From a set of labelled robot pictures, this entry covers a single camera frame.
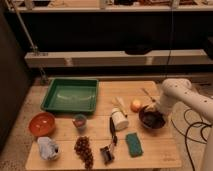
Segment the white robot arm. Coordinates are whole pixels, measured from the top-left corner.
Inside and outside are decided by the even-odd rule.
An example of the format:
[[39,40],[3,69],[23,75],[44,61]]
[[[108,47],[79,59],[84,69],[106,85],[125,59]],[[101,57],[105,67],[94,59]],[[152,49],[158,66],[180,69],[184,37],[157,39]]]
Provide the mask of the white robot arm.
[[200,171],[213,171],[213,99],[195,93],[188,79],[165,79],[161,84],[160,97],[148,108],[168,116],[173,106],[181,101],[195,112],[201,114],[212,128],[205,146]]

